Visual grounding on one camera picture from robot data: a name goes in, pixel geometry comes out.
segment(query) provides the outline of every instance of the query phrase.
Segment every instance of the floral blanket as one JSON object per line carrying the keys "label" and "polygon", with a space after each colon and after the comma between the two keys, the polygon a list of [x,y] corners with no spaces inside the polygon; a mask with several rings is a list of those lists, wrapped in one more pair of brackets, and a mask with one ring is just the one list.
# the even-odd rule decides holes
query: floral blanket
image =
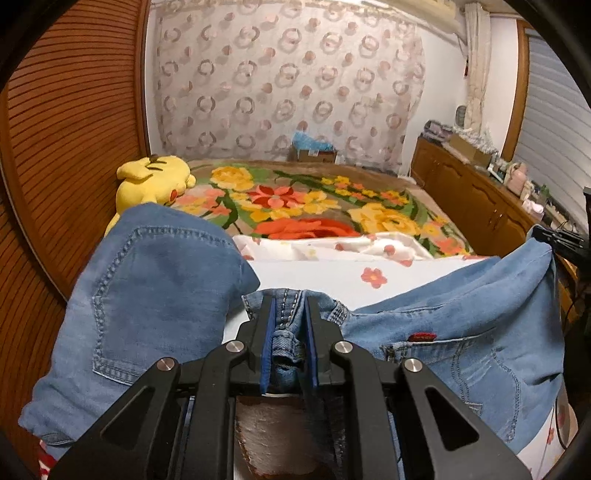
{"label": "floral blanket", "polygon": [[395,177],[317,164],[190,165],[197,184],[173,208],[205,218],[230,235],[292,240],[401,232],[436,258],[472,253],[447,217],[412,194],[416,186]]}

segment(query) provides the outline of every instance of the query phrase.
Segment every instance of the sheer curtain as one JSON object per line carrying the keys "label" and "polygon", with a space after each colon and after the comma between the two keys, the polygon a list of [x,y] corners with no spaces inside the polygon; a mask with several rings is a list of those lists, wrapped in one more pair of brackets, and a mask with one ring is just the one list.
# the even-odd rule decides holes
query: sheer curtain
{"label": "sheer curtain", "polygon": [[479,3],[466,5],[468,102],[464,128],[480,133],[482,104],[491,63],[491,16]]}
{"label": "sheer curtain", "polygon": [[154,92],[167,153],[283,160],[296,131],[397,171],[423,92],[416,25],[338,2],[172,0],[157,9]]}

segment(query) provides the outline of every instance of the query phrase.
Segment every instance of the yellow plush toy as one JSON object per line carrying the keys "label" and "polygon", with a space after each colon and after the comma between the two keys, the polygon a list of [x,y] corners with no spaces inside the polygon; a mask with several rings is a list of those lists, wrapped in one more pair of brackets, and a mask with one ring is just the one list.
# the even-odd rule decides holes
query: yellow plush toy
{"label": "yellow plush toy", "polygon": [[117,169],[117,178],[123,180],[115,199],[117,213],[109,222],[105,235],[128,208],[149,202],[172,205],[176,197],[194,187],[196,182],[183,160],[158,155],[121,165]]}

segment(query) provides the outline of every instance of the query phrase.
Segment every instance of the metal screw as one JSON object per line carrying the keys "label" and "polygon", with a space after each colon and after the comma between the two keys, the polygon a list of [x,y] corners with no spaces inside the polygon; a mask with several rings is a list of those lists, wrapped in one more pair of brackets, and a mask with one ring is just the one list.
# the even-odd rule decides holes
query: metal screw
{"label": "metal screw", "polygon": [[232,340],[226,344],[226,350],[232,353],[242,352],[244,350],[244,343],[240,340]]}
{"label": "metal screw", "polygon": [[158,360],[158,363],[156,363],[156,366],[158,367],[158,370],[162,370],[163,372],[167,372],[168,370],[172,370],[174,368],[174,358],[170,358],[169,356],[165,356],[164,358],[161,358],[160,360]]}
{"label": "metal screw", "polygon": [[404,368],[406,368],[409,372],[420,372],[423,369],[423,364],[420,360],[416,358],[407,358],[404,361]]}
{"label": "metal screw", "polygon": [[353,350],[353,345],[349,342],[341,341],[335,343],[335,350],[338,353],[350,353]]}

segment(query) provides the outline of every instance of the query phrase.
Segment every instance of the wooden cabinet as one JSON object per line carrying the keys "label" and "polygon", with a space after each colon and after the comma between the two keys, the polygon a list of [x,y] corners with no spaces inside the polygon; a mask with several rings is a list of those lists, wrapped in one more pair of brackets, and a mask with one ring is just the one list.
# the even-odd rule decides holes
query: wooden cabinet
{"label": "wooden cabinet", "polygon": [[472,177],[471,181],[466,182],[464,188],[469,207],[465,209],[462,220],[456,225],[474,251],[480,255],[496,255],[491,229],[504,214],[506,204],[496,191],[477,177]]}
{"label": "wooden cabinet", "polygon": [[525,242],[531,223],[522,218],[512,208],[507,208],[495,222],[488,255],[509,255],[515,248]]}
{"label": "wooden cabinet", "polygon": [[442,156],[435,160],[435,167],[425,185],[425,190],[454,223],[462,223],[466,213],[467,173],[460,162]]}
{"label": "wooden cabinet", "polygon": [[535,224],[507,189],[425,139],[417,142],[411,175],[479,255],[508,255]]}
{"label": "wooden cabinet", "polygon": [[433,171],[438,156],[438,147],[426,141],[417,143],[411,164],[411,176],[417,181],[418,186],[424,188]]}

